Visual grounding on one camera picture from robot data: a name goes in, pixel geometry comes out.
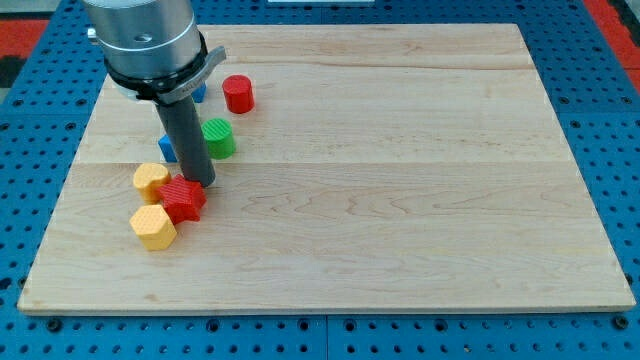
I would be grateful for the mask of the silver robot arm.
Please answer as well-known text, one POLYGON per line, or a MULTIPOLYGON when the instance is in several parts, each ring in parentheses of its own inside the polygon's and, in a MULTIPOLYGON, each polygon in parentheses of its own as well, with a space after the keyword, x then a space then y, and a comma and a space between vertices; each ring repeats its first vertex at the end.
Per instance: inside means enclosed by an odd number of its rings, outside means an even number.
POLYGON ((84 0, 111 78, 128 96, 169 105, 199 88, 226 60, 207 48, 189 0, 84 0))

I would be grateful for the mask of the blue block under arm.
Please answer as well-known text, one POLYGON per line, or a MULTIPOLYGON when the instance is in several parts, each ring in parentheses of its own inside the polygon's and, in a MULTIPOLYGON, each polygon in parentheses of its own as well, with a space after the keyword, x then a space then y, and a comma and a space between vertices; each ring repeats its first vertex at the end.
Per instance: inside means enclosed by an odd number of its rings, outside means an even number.
POLYGON ((202 103, 206 96, 206 92, 207 92, 207 85, 203 83, 192 92, 191 97, 195 103, 202 103))

